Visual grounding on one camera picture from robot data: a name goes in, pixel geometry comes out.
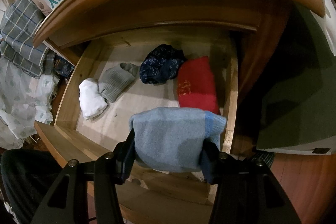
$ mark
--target navy patterned fabric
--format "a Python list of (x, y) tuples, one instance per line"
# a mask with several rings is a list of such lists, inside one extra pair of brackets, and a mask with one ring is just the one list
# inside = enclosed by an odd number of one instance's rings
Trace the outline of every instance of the navy patterned fabric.
[(273, 152), (257, 150), (257, 153), (250, 158), (250, 161), (263, 160), (268, 166), (268, 168), (271, 168), (274, 158), (275, 153)]
[(161, 44), (152, 50), (140, 66), (140, 79), (144, 84), (163, 84), (177, 76), (179, 67), (187, 59), (182, 50)]

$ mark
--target screw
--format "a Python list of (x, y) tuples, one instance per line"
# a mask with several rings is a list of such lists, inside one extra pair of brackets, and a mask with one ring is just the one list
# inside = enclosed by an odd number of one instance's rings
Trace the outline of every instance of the screw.
[(74, 167), (74, 166), (77, 165), (77, 163), (78, 163), (78, 160), (70, 160), (70, 161), (68, 162), (68, 165), (69, 165), (70, 167)]
[(259, 166), (259, 167), (262, 167), (262, 166), (264, 165), (264, 163), (263, 163), (263, 161), (258, 160), (258, 161), (256, 162), (256, 165)]
[(226, 160), (228, 158), (228, 154), (226, 154), (225, 152), (221, 152), (219, 153), (218, 156), (221, 160)]
[(109, 159), (112, 159), (114, 156), (113, 152), (107, 152), (105, 155), (104, 155), (104, 158), (109, 160)]

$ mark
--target open drawer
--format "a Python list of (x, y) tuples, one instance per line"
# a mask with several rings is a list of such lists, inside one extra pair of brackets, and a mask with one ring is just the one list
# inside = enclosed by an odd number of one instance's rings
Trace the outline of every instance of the open drawer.
[[(131, 115), (155, 107), (178, 106), (177, 79), (162, 85), (143, 84), (139, 77), (114, 104), (93, 120), (84, 120), (79, 104), (79, 84), (120, 62), (140, 65), (160, 44), (182, 49), (188, 59), (209, 56), (215, 76), (221, 115), (227, 126), (221, 149), (230, 152), (238, 96), (236, 48), (229, 32), (220, 27), (164, 26), (114, 33), (93, 40), (80, 58), (63, 95), (54, 127), (35, 122), (35, 128), (61, 166), (71, 159), (96, 160), (112, 151), (129, 133)], [(134, 223), (207, 223), (216, 186), (196, 173), (167, 173), (133, 165), (131, 176), (116, 185), (123, 217)], [(93, 187), (88, 190), (93, 194)]]

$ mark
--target gray plaid blanket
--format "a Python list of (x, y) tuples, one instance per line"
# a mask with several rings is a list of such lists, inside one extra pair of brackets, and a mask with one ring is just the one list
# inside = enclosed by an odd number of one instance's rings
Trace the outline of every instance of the gray plaid blanket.
[(43, 19), (32, 0), (17, 0), (7, 8), (0, 24), (4, 39), (0, 43), (1, 55), (37, 79), (51, 74), (55, 57), (44, 44), (33, 47), (33, 36)]

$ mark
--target red cloth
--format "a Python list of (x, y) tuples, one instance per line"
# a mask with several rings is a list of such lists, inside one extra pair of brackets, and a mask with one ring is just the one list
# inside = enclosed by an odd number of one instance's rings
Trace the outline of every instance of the red cloth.
[(178, 71), (177, 83), (180, 107), (219, 113), (215, 77), (211, 72), (208, 56), (184, 62)]

